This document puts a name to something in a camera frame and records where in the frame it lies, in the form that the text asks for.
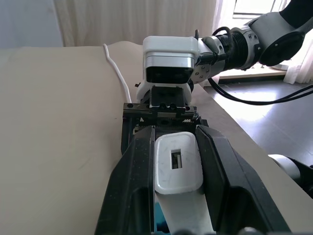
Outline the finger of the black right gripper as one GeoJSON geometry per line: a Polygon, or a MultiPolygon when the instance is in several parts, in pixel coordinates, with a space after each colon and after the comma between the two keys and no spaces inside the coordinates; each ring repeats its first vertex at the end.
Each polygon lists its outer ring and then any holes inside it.
{"type": "Polygon", "coordinates": [[[134,117],[123,117],[121,135],[121,153],[126,152],[134,135],[138,132],[138,119],[134,117]]]}

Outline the white and black robot part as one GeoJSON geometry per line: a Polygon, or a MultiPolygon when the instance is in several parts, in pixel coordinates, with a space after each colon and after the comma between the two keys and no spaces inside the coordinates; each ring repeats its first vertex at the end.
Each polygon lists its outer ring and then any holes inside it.
{"type": "Polygon", "coordinates": [[[307,166],[280,154],[268,156],[313,199],[313,165],[307,166]]]}

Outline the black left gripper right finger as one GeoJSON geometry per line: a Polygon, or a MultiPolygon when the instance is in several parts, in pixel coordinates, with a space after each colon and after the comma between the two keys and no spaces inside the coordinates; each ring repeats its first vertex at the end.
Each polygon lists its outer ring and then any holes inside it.
{"type": "Polygon", "coordinates": [[[290,232],[259,175],[228,139],[203,125],[197,126],[195,136],[214,231],[235,235],[251,227],[265,234],[290,232]]]}

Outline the white USB charger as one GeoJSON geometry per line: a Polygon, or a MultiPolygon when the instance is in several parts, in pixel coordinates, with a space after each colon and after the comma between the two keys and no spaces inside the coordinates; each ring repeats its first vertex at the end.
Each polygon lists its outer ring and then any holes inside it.
{"type": "Polygon", "coordinates": [[[198,190],[203,183],[200,151],[194,134],[162,135],[155,142],[155,190],[181,194],[198,190]]]}

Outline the white sheer curtain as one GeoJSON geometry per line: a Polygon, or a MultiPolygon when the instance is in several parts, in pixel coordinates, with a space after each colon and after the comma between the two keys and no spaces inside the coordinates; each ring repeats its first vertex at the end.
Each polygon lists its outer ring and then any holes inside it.
{"type": "Polygon", "coordinates": [[[147,36],[210,36],[232,27],[235,0],[53,0],[66,47],[120,41],[142,44],[147,36]]]}

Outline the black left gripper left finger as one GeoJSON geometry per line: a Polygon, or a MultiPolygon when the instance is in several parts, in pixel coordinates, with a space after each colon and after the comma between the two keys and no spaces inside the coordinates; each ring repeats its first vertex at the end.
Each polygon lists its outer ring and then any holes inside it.
{"type": "Polygon", "coordinates": [[[94,235],[151,235],[155,230],[155,128],[137,132],[113,169],[94,235]]]}

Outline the window with dark frame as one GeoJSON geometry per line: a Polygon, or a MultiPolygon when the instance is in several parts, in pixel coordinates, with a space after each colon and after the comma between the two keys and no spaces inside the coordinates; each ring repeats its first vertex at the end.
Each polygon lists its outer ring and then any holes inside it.
{"type": "Polygon", "coordinates": [[[283,10],[291,0],[236,0],[234,19],[254,19],[270,12],[283,10]]]}

